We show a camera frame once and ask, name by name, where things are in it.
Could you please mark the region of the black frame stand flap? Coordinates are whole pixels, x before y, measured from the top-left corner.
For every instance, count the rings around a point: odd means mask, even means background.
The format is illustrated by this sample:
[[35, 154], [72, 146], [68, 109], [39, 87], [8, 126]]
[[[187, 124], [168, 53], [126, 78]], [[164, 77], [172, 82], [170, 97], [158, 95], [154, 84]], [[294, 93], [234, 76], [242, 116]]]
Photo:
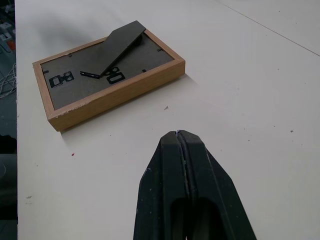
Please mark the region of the black frame stand flap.
[[99, 79], [145, 32], [137, 20], [113, 30], [79, 67], [82, 76]]

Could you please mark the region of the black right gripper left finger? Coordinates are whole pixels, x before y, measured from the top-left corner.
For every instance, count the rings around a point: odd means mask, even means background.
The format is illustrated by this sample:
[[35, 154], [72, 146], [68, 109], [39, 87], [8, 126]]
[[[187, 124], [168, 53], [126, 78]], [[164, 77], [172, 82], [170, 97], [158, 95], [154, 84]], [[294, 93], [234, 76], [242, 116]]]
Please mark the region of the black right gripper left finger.
[[159, 140], [139, 183], [133, 240], [185, 240], [186, 179], [176, 132]]

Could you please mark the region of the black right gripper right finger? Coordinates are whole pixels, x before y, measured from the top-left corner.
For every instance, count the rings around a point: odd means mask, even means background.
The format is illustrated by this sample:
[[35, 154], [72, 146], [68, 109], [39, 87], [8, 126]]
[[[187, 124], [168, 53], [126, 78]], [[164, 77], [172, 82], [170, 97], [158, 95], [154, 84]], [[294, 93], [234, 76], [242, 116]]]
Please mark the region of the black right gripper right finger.
[[177, 133], [185, 161], [188, 240], [257, 240], [235, 185], [199, 136]]

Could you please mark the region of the grey box with orange part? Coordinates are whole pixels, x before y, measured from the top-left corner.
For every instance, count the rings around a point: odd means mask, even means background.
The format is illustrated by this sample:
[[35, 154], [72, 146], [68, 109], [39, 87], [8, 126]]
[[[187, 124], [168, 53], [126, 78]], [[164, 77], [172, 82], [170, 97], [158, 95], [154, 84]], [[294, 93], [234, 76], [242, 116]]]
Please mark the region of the grey box with orange part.
[[12, 53], [16, 50], [16, 29], [8, 21], [0, 19], [0, 51]]

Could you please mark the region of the wooden picture frame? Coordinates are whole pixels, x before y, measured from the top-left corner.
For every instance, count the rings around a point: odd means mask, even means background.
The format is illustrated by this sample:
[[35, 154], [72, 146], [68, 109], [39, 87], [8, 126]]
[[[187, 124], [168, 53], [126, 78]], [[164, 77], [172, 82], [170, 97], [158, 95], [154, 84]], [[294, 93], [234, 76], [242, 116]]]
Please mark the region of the wooden picture frame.
[[81, 75], [103, 39], [33, 63], [46, 118], [65, 131], [185, 74], [186, 62], [146, 30], [100, 78]]

